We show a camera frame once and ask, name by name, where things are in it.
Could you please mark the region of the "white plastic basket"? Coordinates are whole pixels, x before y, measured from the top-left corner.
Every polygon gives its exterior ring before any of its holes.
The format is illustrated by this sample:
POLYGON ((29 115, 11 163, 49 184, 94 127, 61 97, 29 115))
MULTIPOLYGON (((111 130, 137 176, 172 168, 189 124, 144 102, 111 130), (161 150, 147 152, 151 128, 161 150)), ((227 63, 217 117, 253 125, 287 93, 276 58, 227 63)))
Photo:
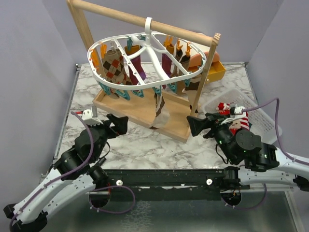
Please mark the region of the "white plastic basket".
MULTIPOLYGON (((242 91, 232 88, 213 97, 201 106, 203 113, 215 113, 219 103, 236 103, 238 106, 253 108, 256 103, 242 91)), ((274 120, 264 112, 263 109, 257 109, 248 113, 249 122, 252 124, 250 131, 261 137, 261 141, 267 144, 273 144, 277 141, 274 120)))

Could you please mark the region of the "white oval clip hanger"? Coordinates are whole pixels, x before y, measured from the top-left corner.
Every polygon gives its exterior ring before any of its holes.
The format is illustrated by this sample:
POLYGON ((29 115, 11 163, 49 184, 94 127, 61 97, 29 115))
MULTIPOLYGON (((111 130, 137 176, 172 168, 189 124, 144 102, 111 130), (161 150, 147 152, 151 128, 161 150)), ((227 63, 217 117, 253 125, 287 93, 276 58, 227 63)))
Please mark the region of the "white oval clip hanger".
POLYGON ((151 29, 152 18, 148 17, 145 19, 145 22, 142 23, 144 26, 144 32, 142 33, 133 33, 133 34, 125 34, 125 35, 118 35, 108 37, 102 40, 99 40, 93 43, 87 51, 87 58, 94 75, 94 78, 100 85, 100 87, 104 90, 107 95, 111 95, 116 93, 117 89, 133 91, 133 90, 144 90, 148 88, 152 88, 155 93, 161 93, 162 86, 168 86, 170 89, 175 92, 176 91, 176 82, 187 80, 187 86, 189 85, 189 81, 196 77, 197 75, 201 74, 204 70, 207 58, 198 47, 194 44, 190 43, 192 49, 196 50, 202 56, 201 65, 198 67, 198 70, 195 72, 186 71, 181 63, 179 63, 176 58, 168 52, 166 47, 156 38, 157 35, 164 35, 164 33, 160 31, 153 31, 151 29), (119 43, 119 40, 127 39, 129 41, 128 45, 131 47, 132 45, 140 45, 141 49, 132 55, 127 55, 125 53, 124 48, 119 43), (112 44, 112 48, 119 49, 124 59, 124 64, 132 69, 133 74, 136 76, 138 80, 137 85, 123 85, 123 84, 114 84, 106 80, 105 72, 102 74, 99 73, 99 70, 103 70, 99 68, 99 58, 103 58, 104 55, 107 53, 106 51, 106 43, 110 42, 112 44), (154 72, 156 78, 150 80, 142 80, 138 72, 136 71, 134 65, 132 64, 131 60, 137 56, 141 56, 143 53, 146 53, 150 59, 149 62, 142 62, 141 65, 146 66, 146 70, 151 70, 154 72), (159 54, 167 54, 167 56, 172 61, 172 67, 175 65, 183 72, 181 76, 175 76, 169 78, 165 71, 162 68, 162 63, 160 62, 158 55, 159 54))

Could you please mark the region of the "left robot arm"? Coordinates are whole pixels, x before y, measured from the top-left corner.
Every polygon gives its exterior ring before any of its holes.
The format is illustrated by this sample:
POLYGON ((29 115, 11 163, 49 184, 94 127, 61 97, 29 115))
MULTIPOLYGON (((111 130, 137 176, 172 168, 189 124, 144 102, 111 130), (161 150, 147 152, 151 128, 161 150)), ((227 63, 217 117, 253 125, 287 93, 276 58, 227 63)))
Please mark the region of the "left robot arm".
POLYGON ((109 188, 102 169, 108 140, 127 133, 128 117, 107 114, 107 120, 94 117, 90 110, 72 112, 84 125, 74 145, 62 153, 46 178, 22 201, 5 206, 11 232, 39 232, 56 210, 78 195, 109 188))

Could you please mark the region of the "beige brown striped sock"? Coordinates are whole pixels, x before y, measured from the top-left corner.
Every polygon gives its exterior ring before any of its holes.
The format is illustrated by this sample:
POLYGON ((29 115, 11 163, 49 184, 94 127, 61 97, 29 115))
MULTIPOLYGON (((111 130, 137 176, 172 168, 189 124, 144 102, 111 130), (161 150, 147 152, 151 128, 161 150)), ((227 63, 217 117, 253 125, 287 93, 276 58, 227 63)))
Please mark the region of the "beige brown striped sock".
POLYGON ((186 94, 188 97, 190 109, 192 109, 192 106, 194 104, 198 86, 200 84, 200 79, 201 79, 200 77, 192 78, 189 83, 189 86, 185 87, 182 90, 182 93, 186 94))
POLYGON ((168 123, 170 114, 167 109, 163 95, 155 93, 154 99, 155 99, 155 118, 153 122, 150 124, 149 128, 156 130, 164 127, 168 123))

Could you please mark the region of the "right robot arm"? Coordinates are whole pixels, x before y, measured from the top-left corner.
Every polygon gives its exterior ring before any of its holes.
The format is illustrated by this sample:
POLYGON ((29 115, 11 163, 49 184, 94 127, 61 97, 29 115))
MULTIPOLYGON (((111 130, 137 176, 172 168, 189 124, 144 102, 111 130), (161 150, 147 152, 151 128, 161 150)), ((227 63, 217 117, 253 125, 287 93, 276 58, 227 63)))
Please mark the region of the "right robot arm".
POLYGON ((230 131, 232 124, 241 116, 228 116, 220 113, 207 113, 205 118, 187 116, 191 135, 198 136, 203 130, 208 133, 205 139, 213 138, 231 165, 244 163, 238 168, 238 175, 227 173, 222 176, 222 184, 233 189, 239 183, 274 183, 297 186, 301 191, 309 189, 309 167, 307 158, 286 155, 281 148, 262 142, 259 135, 240 128, 230 131))

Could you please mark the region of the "maroon striped sock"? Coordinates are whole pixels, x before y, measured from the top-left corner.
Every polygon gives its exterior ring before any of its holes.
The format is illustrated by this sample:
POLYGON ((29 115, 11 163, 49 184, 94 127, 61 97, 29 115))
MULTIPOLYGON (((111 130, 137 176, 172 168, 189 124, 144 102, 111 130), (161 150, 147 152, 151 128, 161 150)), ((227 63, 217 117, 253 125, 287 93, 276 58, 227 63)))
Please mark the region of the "maroon striped sock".
MULTIPOLYGON (((166 46, 166 49, 168 50, 168 52, 170 54, 173 55, 174 45, 172 45, 170 43, 169 45, 166 46)), ((163 70, 165 71, 165 73, 167 74, 168 77, 170 77, 170 75, 171 75, 171 63, 172 63, 172 61, 167 56, 167 54, 162 54, 162 68, 163 68, 163 70)))
MULTIPOLYGON (((129 49, 127 46, 125 46, 125 52, 128 56, 135 54, 139 50, 140 50, 139 45, 133 45, 133 46, 131 46, 131 49, 129 49)), ((144 70, 141 66, 140 56, 133 58, 131 60, 131 62, 134 65, 134 67, 135 67, 136 71, 138 72, 138 74, 140 75, 140 77, 142 78, 142 80, 145 80, 146 74, 145 74, 145 72, 144 72, 144 70)), ((138 80, 137 80, 136 76, 133 74, 132 69, 129 66, 128 66, 128 69, 129 69, 129 77, 130 77, 130 80, 132 82, 132 85, 137 85, 138 80)))

